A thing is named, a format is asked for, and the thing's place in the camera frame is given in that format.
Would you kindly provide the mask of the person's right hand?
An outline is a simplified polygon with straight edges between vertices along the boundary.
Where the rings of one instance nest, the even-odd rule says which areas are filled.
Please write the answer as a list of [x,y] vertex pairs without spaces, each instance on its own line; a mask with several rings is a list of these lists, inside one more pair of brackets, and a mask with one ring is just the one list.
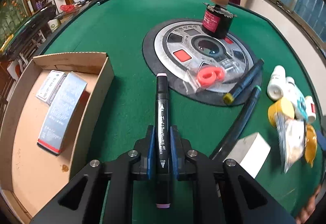
[[309,217],[313,214],[316,208],[316,197],[319,194],[320,189],[321,189],[321,185],[319,184],[314,190],[312,196],[308,199],[306,205],[301,208],[300,212],[295,218],[297,224],[305,223],[309,219]]

